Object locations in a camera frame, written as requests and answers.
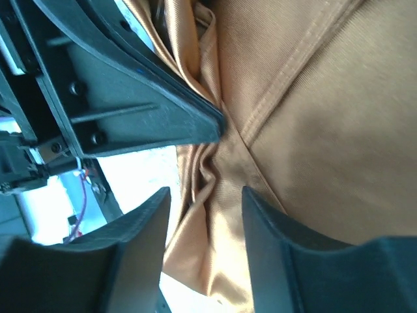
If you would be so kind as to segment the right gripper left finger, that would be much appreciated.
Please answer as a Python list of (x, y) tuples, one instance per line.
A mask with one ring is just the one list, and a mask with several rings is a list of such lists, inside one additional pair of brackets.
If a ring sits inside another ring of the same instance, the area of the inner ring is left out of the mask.
[(2, 312), (168, 312), (159, 287), (171, 205), (163, 187), (67, 244), (1, 237)]

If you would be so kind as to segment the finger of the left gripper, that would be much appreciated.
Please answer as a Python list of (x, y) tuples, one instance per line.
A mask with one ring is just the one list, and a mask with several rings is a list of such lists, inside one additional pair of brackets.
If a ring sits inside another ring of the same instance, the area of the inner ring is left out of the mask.
[(128, 28), (114, 1), (14, 1), (35, 81), (71, 153), (218, 142), (225, 119)]

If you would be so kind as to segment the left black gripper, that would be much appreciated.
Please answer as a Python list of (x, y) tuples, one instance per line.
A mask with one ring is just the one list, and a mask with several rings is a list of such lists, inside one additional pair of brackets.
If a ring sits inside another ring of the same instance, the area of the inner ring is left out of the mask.
[(71, 156), (36, 77), (40, 66), (10, 1), (1, 2), (1, 119), (17, 131), (1, 131), (1, 194), (46, 186), (49, 177), (80, 166)]

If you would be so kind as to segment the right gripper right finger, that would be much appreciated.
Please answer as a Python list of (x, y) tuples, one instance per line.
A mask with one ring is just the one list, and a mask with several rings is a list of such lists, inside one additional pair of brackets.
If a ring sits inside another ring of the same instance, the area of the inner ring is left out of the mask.
[(279, 212), (242, 189), (256, 312), (415, 312), (416, 238), (354, 246)]

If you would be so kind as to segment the orange brown cloth napkin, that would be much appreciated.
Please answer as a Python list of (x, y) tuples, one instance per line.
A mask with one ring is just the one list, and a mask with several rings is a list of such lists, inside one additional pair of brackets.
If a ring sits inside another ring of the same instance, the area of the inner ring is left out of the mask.
[(126, 6), (160, 59), (221, 109), (219, 143), (177, 147), (164, 273), (236, 312), (253, 300), (241, 190), (350, 244), (416, 234), (415, 1)]

